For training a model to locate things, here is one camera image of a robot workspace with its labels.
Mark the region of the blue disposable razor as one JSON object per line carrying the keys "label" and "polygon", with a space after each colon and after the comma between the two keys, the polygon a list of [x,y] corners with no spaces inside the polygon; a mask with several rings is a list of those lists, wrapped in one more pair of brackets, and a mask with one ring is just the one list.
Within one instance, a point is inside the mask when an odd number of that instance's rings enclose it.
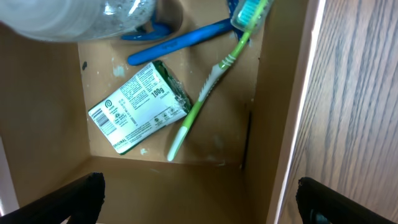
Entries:
{"label": "blue disposable razor", "polygon": [[128,56],[127,63],[132,66],[140,65],[180,49],[199,44],[231,30],[235,31],[238,38],[242,37],[243,32],[234,28],[230,19],[224,19],[134,53]]}

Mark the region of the green white toothbrush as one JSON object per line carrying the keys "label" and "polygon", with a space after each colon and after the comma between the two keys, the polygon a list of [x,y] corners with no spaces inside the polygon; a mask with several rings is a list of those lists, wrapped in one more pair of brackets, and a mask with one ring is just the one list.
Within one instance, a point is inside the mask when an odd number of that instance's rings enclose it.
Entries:
{"label": "green white toothbrush", "polygon": [[243,51],[250,37],[255,34],[265,22],[272,3],[272,0],[245,0],[238,4],[232,16],[231,25],[242,31],[243,35],[233,51],[212,67],[208,78],[200,90],[197,101],[186,115],[174,138],[174,141],[171,144],[167,154],[167,160],[169,162],[175,159],[178,150],[184,142],[195,118],[200,112],[201,107],[203,106],[213,87],[217,84],[218,80],[223,76],[227,69],[232,67],[240,53]]}

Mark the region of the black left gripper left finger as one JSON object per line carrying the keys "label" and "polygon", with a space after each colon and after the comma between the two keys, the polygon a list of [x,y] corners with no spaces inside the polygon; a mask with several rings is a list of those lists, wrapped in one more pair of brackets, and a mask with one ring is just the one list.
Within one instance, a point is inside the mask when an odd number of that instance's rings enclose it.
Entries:
{"label": "black left gripper left finger", "polygon": [[104,175],[91,172],[1,217],[1,223],[96,223],[104,199]]}

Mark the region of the dark bottle with clear cap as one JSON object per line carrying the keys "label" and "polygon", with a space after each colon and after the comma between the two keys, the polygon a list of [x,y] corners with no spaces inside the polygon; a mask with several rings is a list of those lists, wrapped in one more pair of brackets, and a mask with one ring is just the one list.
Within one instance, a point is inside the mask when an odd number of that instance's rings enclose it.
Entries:
{"label": "dark bottle with clear cap", "polygon": [[1,0],[1,22],[49,42],[157,40],[172,30],[156,20],[156,8],[157,1],[147,0]]}

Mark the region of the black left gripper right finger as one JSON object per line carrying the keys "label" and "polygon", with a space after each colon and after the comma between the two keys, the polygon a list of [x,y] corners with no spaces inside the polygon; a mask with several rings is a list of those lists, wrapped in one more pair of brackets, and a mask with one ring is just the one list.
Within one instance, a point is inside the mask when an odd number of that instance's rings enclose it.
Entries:
{"label": "black left gripper right finger", "polygon": [[295,199],[304,224],[394,224],[310,177],[298,181]]}

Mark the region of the white cardboard box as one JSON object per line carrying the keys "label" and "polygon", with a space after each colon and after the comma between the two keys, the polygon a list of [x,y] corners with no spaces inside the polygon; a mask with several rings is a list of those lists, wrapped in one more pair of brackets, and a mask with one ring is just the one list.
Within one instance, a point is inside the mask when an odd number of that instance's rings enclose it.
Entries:
{"label": "white cardboard box", "polygon": [[118,40],[39,42],[1,26],[1,168],[23,207],[91,172],[100,223],[275,223],[324,1],[275,1],[172,162],[179,123],[118,154],[88,110],[136,72]]}

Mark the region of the green white soap box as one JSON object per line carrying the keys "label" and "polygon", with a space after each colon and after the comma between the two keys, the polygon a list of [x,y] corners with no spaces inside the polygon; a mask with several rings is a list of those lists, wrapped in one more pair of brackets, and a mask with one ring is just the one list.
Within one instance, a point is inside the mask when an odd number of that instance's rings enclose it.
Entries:
{"label": "green white soap box", "polygon": [[185,117],[192,104],[165,63],[140,69],[115,92],[88,110],[89,117],[120,155],[154,132]]}

